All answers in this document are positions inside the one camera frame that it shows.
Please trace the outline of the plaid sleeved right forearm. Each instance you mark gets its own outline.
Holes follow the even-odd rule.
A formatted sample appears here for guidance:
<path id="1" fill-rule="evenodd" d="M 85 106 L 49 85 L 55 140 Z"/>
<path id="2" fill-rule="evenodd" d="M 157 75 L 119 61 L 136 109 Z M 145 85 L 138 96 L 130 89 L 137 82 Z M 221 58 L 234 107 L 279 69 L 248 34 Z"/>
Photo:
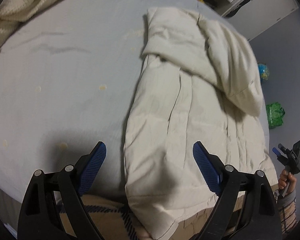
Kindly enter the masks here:
<path id="1" fill-rule="evenodd" d="M 283 239 L 290 234 L 297 225 L 296 220 L 296 191 L 277 199 L 277 208 L 281 220 Z"/>

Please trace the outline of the person's right hand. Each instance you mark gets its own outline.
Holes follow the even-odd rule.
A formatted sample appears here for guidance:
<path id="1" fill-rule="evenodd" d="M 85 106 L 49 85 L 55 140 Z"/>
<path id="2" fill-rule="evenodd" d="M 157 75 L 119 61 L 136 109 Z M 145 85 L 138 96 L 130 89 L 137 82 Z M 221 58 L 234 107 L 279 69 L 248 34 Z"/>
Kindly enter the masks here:
<path id="1" fill-rule="evenodd" d="M 282 170 L 279 176 L 279 189 L 283 191 L 284 195 L 287 196 L 295 190 L 297 179 L 296 177 L 288 172 L 287 170 Z"/>

